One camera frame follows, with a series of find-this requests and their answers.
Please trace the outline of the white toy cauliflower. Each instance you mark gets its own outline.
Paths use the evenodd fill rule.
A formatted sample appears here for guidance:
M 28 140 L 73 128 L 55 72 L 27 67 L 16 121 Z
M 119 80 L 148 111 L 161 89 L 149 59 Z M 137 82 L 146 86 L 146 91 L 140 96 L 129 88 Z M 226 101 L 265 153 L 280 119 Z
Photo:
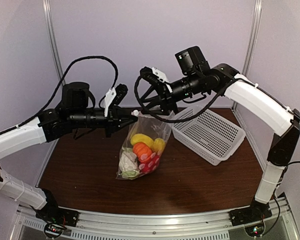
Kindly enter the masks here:
M 137 155 L 129 147 L 123 147 L 121 150 L 118 175 L 122 179 L 134 180 L 140 175 Z

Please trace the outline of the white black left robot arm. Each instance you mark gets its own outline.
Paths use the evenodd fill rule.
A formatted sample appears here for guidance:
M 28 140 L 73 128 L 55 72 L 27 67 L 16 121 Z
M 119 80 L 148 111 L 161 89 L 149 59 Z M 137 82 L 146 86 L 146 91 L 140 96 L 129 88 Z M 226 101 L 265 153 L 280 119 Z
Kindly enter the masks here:
M 138 118 L 119 107 L 119 103 L 128 93 L 128 87 L 119 84 L 105 95 L 103 108 L 89 107 L 96 103 L 85 82 L 71 82 L 62 87 L 61 101 L 55 108 L 37 114 L 34 119 L 22 126 L 0 134 L 0 160 L 28 147 L 49 143 L 79 129 L 104 129 L 105 135 L 113 133 L 135 123 Z M 9 175 L 0 167 L 0 193 L 33 207 L 39 214 L 51 222 L 62 218 L 53 194 L 47 189 L 32 187 Z

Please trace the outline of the yellow toy pepper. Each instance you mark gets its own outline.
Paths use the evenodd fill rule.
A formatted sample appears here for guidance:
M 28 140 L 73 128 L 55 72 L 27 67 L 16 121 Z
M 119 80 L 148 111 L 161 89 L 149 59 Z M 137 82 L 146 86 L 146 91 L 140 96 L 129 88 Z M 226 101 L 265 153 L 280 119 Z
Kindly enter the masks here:
M 134 146 L 137 143 L 144 143 L 148 147 L 151 147 L 154 143 L 154 140 L 149 137 L 148 135 L 142 134 L 142 133 L 136 133 L 134 134 L 130 139 L 130 144 Z

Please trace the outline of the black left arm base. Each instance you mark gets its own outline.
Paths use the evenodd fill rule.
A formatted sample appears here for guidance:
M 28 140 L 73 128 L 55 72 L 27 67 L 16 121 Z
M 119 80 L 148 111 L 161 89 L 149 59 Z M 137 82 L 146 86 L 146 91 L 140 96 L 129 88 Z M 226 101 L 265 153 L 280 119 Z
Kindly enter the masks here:
M 76 227 L 79 212 L 60 207 L 52 192 L 47 189 L 43 189 L 43 192 L 46 204 L 42 209 L 35 209 L 36 217 L 55 225 Z

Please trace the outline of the red toy bell pepper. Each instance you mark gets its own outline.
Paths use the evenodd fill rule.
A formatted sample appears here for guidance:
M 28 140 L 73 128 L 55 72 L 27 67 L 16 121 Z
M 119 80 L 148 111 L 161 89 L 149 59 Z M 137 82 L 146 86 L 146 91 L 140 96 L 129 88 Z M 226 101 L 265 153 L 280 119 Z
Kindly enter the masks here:
M 151 156 L 146 162 L 140 162 L 138 169 L 141 174 L 149 174 L 154 172 L 160 164 L 160 156 L 155 154 Z

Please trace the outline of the yellow toy banana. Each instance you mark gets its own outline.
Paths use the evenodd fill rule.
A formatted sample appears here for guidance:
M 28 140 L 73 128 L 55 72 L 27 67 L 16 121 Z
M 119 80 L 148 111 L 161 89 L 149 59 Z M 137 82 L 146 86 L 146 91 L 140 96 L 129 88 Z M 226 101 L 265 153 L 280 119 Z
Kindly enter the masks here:
M 166 142 L 164 139 L 156 138 L 151 147 L 154 152 L 158 153 L 158 152 L 162 152 L 165 149 L 165 146 L 166 146 Z

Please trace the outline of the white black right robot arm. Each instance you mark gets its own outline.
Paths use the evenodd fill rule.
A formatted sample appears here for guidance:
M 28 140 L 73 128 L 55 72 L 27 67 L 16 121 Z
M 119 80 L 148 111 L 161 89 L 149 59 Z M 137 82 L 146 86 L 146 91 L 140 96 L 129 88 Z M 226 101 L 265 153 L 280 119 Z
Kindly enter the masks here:
M 266 212 L 265 205 L 280 185 L 295 152 L 300 137 L 300 112 L 284 106 L 230 65 L 221 63 L 210 67 L 198 46 L 176 53 L 175 58 L 184 75 L 180 80 L 169 82 L 166 75 L 155 67 L 145 66 L 140 70 L 134 94 L 144 113 L 164 121 L 160 115 L 167 115 L 171 111 L 177 113 L 178 102 L 198 93 L 215 92 L 212 100 L 199 113 L 172 122 L 193 120 L 223 96 L 245 107 L 274 131 L 253 205 L 246 210 L 249 220 L 258 220 Z

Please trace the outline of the clear zip top bag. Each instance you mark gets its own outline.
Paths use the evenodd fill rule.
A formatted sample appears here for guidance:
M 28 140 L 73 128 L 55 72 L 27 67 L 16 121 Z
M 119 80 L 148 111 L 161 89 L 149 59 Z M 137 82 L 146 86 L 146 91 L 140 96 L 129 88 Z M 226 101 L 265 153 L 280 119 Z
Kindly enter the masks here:
M 117 180 L 135 180 L 153 173 L 160 164 L 161 156 L 167 146 L 172 127 L 151 115 L 133 110 L 137 122 L 129 126 L 120 152 Z

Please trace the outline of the orange toy pumpkin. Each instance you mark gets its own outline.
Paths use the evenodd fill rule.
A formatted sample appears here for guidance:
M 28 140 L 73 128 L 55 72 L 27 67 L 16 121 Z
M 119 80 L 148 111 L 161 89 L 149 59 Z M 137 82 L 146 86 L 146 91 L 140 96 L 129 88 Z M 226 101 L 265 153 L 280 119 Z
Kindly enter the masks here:
M 143 142 L 135 144 L 132 148 L 132 152 L 136 154 L 141 163 L 146 162 L 153 154 L 152 150 Z

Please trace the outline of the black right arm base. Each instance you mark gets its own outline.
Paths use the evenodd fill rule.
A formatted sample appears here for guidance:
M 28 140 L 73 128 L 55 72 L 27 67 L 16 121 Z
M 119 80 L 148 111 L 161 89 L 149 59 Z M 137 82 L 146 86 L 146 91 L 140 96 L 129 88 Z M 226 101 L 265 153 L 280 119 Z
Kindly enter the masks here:
M 274 192 L 265 196 L 257 196 L 256 193 L 249 206 L 235 208 L 229 211 L 230 221 L 233 227 L 261 221 L 263 217 L 269 218 L 273 214 L 270 210 L 270 200 Z

